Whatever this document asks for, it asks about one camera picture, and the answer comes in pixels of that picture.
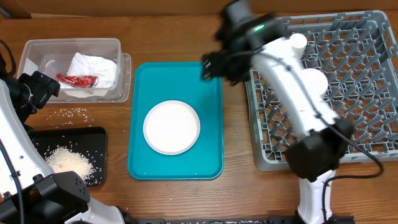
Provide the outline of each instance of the pile of rice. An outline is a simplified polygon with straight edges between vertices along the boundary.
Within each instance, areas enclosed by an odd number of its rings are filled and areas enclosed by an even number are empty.
[[[89,160],[78,152],[65,147],[58,147],[52,151],[45,161],[52,167],[55,173],[75,171],[83,180],[87,180],[90,174],[96,172]]]

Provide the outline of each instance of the red candy wrapper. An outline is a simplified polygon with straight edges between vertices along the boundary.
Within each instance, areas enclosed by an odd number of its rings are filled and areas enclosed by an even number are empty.
[[[62,83],[77,88],[92,88],[98,81],[98,77],[93,75],[67,76],[62,73],[58,73],[55,78]]]

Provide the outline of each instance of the white cloth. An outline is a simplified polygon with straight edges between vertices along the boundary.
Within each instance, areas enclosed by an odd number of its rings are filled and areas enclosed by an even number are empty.
[[[87,56],[76,53],[67,73],[68,76],[94,75],[98,77],[98,82],[94,88],[112,87],[116,78],[117,65],[108,59],[97,56]],[[60,83],[61,89],[75,88],[70,85]],[[65,91],[66,94],[77,98],[86,98],[89,96],[104,96],[107,90],[90,91]]]

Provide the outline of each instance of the green light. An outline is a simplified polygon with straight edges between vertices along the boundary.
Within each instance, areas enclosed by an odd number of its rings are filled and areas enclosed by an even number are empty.
[[[262,28],[264,28],[264,25],[259,25],[259,26],[255,27],[253,30],[258,31],[258,30],[261,30]]]

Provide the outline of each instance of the black tray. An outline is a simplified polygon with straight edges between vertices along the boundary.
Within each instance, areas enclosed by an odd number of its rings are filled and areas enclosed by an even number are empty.
[[[106,179],[106,133],[101,127],[32,131],[29,137],[39,154],[44,158],[58,146],[83,154],[96,172],[85,180],[87,186],[97,186]]]

